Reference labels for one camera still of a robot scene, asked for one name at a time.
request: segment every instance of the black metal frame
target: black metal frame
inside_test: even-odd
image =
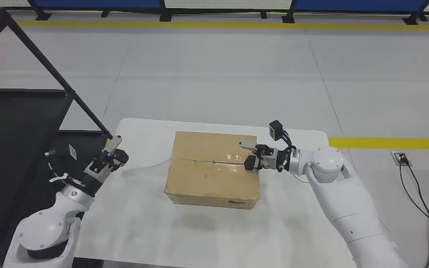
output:
[[[51,17],[51,13],[45,13],[42,9],[40,9],[34,0],[27,0],[29,5],[31,5],[34,12],[38,15],[36,21],[47,21]]]
[[[288,14],[286,16],[282,16],[282,20],[284,23],[295,23],[294,12],[296,9],[297,2],[298,0],[292,0],[292,2],[290,3]]]
[[[3,30],[5,27],[9,27],[14,34],[23,42],[23,44],[28,48],[28,50],[40,61],[40,63],[48,70],[48,72],[60,83],[63,89],[67,92],[68,98],[71,98],[72,101],[76,101],[77,104],[82,108],[82,110],[94,121],[94,123],[101,129],[101,131],[107,135],[109,139],[112,139],[112,135],[106,129],[106,127],[101,123],[97,116],[89,109],[89,107],[84,103],[84,101],[79,97],[79,95],[74,91],[74,89],[67,83],[67,81],[62,77],[62,75],[55,69],[55,67],[50,63],[50,61],[43,55],[39,48],[30,40],[30,38],[25,34],[25,32],[18,26],[16,21],[10,16],[10,14],[4,10],[0,9],[0,30]]]
[[[412,13],[409,17],[405,17],[402,20],[407,25],[418,25],[417,19],[421,21],[428,21],[428,18],[424,15],[424,9],[429,5],[429,0],[426,0],[423,5],[417,10],[417,12]]]

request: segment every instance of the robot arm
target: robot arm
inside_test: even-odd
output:
[[[270,124],[270,135],[275,140],[283,135],[279,124]],[[333,147],[306,151],[291,145],[288,143],[288,148],[280,151],[241,143],[242,148],[254,154],[246,159],[246,170],[266,168],[305,174],[323,213],[343,237],[358,267],[407,268],[384,234],[370,194],[344,155]]]
[[[121,141],[120,136],[113,137],[79,178],[64,174],[50,180],[64,180],[66,185],[56,193],[52,207],[36,212],[18,224],[4,268],[72,266],[80,229],[80,219],[76,215],[89,210],[109,174],[127,163],[128,155],[117,149]]]

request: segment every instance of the gray floor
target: gray floor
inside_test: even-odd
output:
[[[32,19],[30,13],[16,18]],[[56,13],[55,20],[98,20],[92,13]],[[241,15],[177,20],[260,21]],[[270,15],[268,21],[277,21]],[[156,20],[110,15],[110,20]],[[399,17],[297,16],[316,23],[401,24]],[[317,129],[329,136],[427,137],[427,31],[332,29],[206,29],[24,27],[103,123],[122,118]],[[0,34],[0,87],[59,88],[10,31]],[[77,105],[63,129],[96,129]],[[390,149],[351,149],[400,255],[422,267],[426,218],[408,201]],[[426,150],[406,150],[424,194]],[[409,175],[404,172],[406,181]],[[105,267],[134,267],[106,263]]]

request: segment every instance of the black cable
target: black cable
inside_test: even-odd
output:
[[[303,180],[300,180],[297,176],[295,176],[295,174],[292,174],[297,180],[299,180],[300,182],[302,182],[303,184],[309,184],[309,182],[305,182]]]
[[[427,218],[429,218],[429,214],[426,214],[415,202],[414,202],[414,199],[410,196],[410,194],[408,193],[408,191],[407,191],[407,188],[405,187],[405,184],[404,184],[404,180],[402,179],[402,169],[401,169],[401,167],[402,167],[402,163],[400,163],[400,177],[401,177],[401,183],[402,183],[402,187],[404,188],[404,190],[405,190],[405,193],[407,194],[407,196],[408,196],[408,198],[411,200],[411,202],[414,204],[414,206],[416,206],[416,208],[418,209],[418,210],[420,210],[420,212],[421,213],[423,213],[423,215],[424,216],[426,216]]]
[[[413,169],[410,167],[410,165],[409,165],[408,163],[407,163],[407,166],[408,166],[408,168],[410,169],[411,174],[413,175],[414,180],[416,181],[417,189],[418,189],[418,195],[419,195],[419,197],[420,197],[420,199],[421,199],[421,201],[422,201],[422,203],[423,203],[424,208],[426,209],[426,212],[427,212],[427,213],[428,213],[428,215],[429,215],[429,208],[428,208],[428,206],[426,205],[426,203],[425,203],[425,201],[424,201],[424,199],[423,199],[422,191],[421,191],[421,189],[420,189],[420,184],[418,183],[418,180],[417,180],[417,178],[416,178],[416,175],[414,175]]]
[[[408,194],[407,189],[404,185],[404,181],[402,180],[402,161],[404,161],[404,163],[408,166],[408,168],[411,171],[411,174],[413,175],[414,181],[416,181],[417,184],[417,189],[418,189],[418,195],[420,197],[420,200],[423,203],[424,208],[426,209],[426,213],[423,212],[423,210],[414,202],[414,200],[411,198],[411,196]],[[401,159],[400,159],[400,176],[401,176],[401,182],[402,182],[402,186],[404,187],[405,192],[407,193],[408,197],[410,198],[411,202],[413,202],[414,206],[416,206],[416,208],[418,208],[418,210],[420,210],[424,216],[426,216],[427,218],[429,218],[429,209],[428,206],[426,205],[426,202],[423,199],[423,195],[422,195],[422,191],[420,189],[420,184],[418,183],[418,180],[416,178],[416,175],[414,175],[413,169],[410,167],[410,163],[408,162],[408,159],[406,158],[405,155],[401,155]],[[429,254],[428,254],[428,258],[426,259],[426,264],[425,264],[425,268],[429,268]]]
[[[416,178],[416,175],[414,175],[413,169],[410,167],[410,164],[408,163],[408,161],[406,161],[406,164],[407,164],[408,168],[410,169],[411,174],[413,175],[414,180],[416,181],[417,189],[418,189],[418,195],[419,195],[419,197],[420,197],[420,199],[421,199],[421,201],[422,201],[422,203],[423,203],[423,206],[424,206],[424,207],[425,207],[425,209],[426,209],[426,212],[427,212],[427,213],[428,213],[428,215],[429,215],[429,209],[428,209],[428,206],[426,205],[426,203],[425,203],[425,201],[424,201],[424,199],[423,199],[422,191],[420,190],[420,184],[418,183],[418,180],[417,180],[417,178]],[[425,268],[428,268],[428,267],[429,267],[429,254],[428,254],[428,258],[426,259],[426,265],[425,265]]]

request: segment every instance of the white tablecloth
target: white tablecloth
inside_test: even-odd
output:
[[[355,267],[310,185],[287,172],[260,172],[261,200],[252,210],[173,204],[164,186],[176,131],[256,135],[284,147],[267,127],[123,119],[117,134],[129,162],[85,214],[76,257],[198,268]],[[321,131],[288,132],[303,149],[328,145]]]

